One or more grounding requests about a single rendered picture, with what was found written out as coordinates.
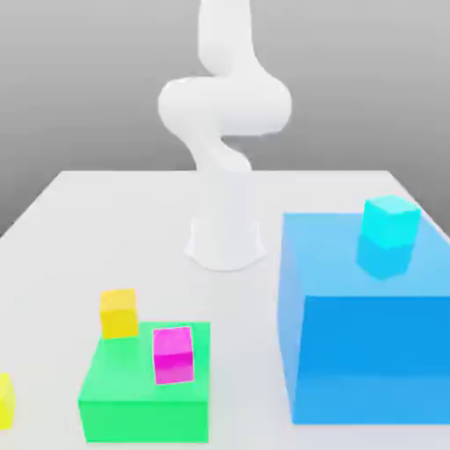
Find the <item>small cyan cube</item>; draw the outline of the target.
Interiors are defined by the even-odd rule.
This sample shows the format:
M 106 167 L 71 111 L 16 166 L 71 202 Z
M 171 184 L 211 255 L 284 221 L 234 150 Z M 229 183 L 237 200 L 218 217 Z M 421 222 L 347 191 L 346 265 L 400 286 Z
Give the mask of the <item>small cyan cube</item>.
M 357 263 L 376 279 L 405 273 L 414 250 L 420 208 L 402 197 L 366 200 L 358 239 Z

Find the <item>large green box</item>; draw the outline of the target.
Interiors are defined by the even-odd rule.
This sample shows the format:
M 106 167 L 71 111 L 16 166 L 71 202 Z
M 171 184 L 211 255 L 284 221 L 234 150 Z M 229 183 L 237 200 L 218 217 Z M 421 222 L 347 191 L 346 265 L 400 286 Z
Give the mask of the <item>large green box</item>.
M 194 381 L 158 386 L 153 331 L 192 330 Z M 87 442 L 207 443 L 209 322 L 143 322 L 139 335 L 98 341 L 78 397 Z

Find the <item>large blue box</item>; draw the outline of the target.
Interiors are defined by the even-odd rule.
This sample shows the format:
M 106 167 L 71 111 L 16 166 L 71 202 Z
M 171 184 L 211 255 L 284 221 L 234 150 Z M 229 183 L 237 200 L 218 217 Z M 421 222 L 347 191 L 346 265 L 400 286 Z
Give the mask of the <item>large blue box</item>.
M 279 348 L 297 425 L 450 425 L 450 242 L 386 251 L 360 214 L 286 214 Z

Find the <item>small orange-yellow cube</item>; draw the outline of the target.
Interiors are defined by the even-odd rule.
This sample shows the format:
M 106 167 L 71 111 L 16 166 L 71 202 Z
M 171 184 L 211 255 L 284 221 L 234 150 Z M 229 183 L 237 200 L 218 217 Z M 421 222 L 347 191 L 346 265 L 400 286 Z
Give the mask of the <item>small orange-yellow cube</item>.
M 136 295 L 132 288 L 104 291 L 100 298 L 103 339 L 130 338 L 139 334 Z

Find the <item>small lemon yellow cube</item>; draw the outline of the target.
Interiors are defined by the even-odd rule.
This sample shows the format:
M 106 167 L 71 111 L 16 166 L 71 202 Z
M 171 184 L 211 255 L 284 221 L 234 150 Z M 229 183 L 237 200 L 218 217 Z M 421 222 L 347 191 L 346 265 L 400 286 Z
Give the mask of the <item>small lemon yellow cube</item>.
M 0 430 L 11 429 L 16 406 L 16 396 L 11 377 L 0 373 Z

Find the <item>small magenta cube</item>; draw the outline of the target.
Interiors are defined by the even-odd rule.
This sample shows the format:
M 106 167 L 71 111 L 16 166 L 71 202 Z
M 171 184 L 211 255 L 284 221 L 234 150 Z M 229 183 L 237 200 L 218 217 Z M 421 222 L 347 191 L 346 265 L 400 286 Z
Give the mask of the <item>small magenta cube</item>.
M 152 357 L 157 386 L 194 381 L 194 355 L 190 326 L 153 330 Z

